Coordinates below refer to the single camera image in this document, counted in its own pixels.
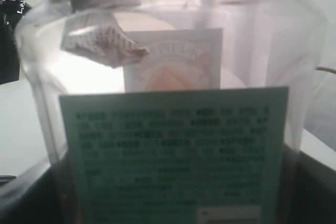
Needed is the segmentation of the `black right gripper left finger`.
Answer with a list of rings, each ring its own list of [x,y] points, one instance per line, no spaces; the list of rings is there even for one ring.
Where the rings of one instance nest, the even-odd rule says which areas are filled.
[[[78,223],[69,160],[47,159],[1,187],[1,223]]]

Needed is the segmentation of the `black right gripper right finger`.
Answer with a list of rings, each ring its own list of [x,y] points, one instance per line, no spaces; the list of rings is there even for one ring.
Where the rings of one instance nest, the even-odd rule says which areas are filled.
[[[287,145],[281,164],[278,223],[335,223],[335,171]]]

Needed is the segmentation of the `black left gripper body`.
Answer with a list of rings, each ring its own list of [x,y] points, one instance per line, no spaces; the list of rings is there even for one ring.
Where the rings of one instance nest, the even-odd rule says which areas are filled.
[[[27,0],[1,0],[1,84],[19,80],[20,62],[14,30],[32,9]]]

